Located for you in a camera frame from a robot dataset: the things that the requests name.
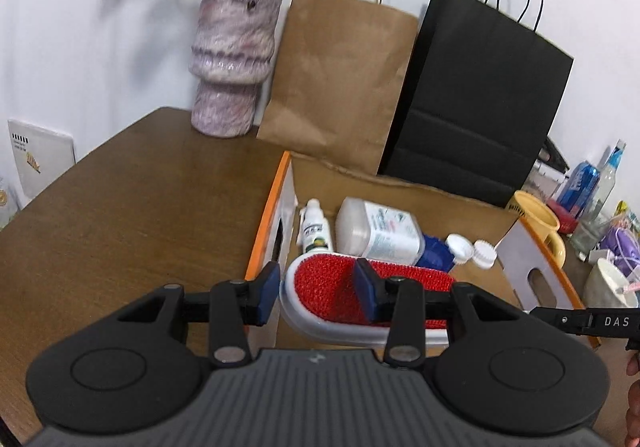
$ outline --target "red bristle pad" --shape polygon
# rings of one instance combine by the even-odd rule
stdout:
[[[369,324],[362,313],[353,288],[351,273],[355,257],[316,253],[298,265],[294,285],[304,307],[325,321],[343,324]],[[454,279],[445,272],[429,268],[404,267],[370,261],[380,277],[401,275],[420,281],[428,290],[449,291]],[[445,321],[425,321],[425,328],[443,329]]]

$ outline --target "mug handle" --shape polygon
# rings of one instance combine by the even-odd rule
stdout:
[[[564,241],[562,241],[562,237],[556,231],[551,232],[549,237],[546,239],[546,244],[549,247],[549,251],[553,255],[558,267],[562,268],[564,265],[564,259],[566,257],[566,247],[564,246]]]

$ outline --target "red object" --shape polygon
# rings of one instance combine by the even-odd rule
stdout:
[[[300,263],[294,285],[303,306],[325,321],[368,325],[353,288],[351,272],[356,258],[316,253]],[[455,281],[448,273],[371,261],[380,277],[401,275],[420,281],[428,290],[449,291]],[[388,327],[388,324],[374,326]],[[445,321],[425,321],[425,328],[443,329]]]
[[[578,220],[575,219],[569,212],[562,207],[557,201],[549,200],[546,202],[546,206],[549,207],[560,221],[560,228],[558,232],[561,234],[571,234],[575,231],[578,225]]]

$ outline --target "blue can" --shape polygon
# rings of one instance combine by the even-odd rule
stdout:
[[[575,168],[558,198],[558,204],[574,218],[579,218],[600,179],[595,166],[584,161]]]

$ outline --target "yellow mug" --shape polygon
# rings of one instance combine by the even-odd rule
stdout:
[[[562,237],[558,234],[560,221],[553,211],[538,198],[524,191],[514,192],[507,210],[517,212],[527,220],[533,231],[549,248],[558,266],[562,268],[566,248]]]

